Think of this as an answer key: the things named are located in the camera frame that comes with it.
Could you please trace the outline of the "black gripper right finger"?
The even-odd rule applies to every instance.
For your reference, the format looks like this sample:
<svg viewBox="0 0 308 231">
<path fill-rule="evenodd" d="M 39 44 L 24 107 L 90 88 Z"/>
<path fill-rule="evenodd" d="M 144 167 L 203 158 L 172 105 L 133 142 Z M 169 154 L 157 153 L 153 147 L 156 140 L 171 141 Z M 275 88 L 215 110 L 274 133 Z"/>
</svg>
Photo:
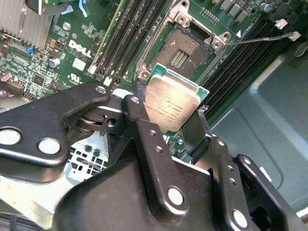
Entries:
<svg viewBox="0 0 308 231">
<path fill-rule="evenodd" d="M 212 180 L 214 224 L 220 231 L 298 231 L 300 218 L 254 161 L 232 157 L 227 144 L 214 136 L 203 109 L 182 126 L 192 164 L 201 163 Z"/>
</svg>

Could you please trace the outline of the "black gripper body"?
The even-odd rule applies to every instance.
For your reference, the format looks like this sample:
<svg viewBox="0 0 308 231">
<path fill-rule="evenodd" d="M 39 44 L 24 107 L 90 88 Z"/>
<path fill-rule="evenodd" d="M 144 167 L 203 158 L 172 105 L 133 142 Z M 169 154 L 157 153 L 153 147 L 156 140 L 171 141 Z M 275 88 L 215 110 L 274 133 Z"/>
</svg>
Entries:
<svg viewBox="0 0 308 231">
<path fill-rule="evenodd" d="M 59 202 L 54 231 L 213 231 L 211 180 L 174 161 L 164 141 L 136 151 L 73 187 Z"/>
</svg>

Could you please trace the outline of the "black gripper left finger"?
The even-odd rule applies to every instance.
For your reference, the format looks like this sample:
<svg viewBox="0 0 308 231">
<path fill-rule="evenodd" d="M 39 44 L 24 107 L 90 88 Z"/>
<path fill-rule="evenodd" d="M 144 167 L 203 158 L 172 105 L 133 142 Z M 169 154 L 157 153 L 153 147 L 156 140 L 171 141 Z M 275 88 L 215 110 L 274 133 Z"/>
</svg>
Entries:
<svg viewBox="0 0 308 231">
<path fill-rule="evenodd" d="M 19 106 L 0 115 L 0 172 L 21 180 L 57 179 L 70 146 L 95 131 L 112 136 L 109 178 L 129 161 L 137 161 L 151 212 L 184 216 L 189 200 L 160 128 L 152 123 L 135 95 L 113 98 L 94 83 L 84 83 Z"/>
</svg>

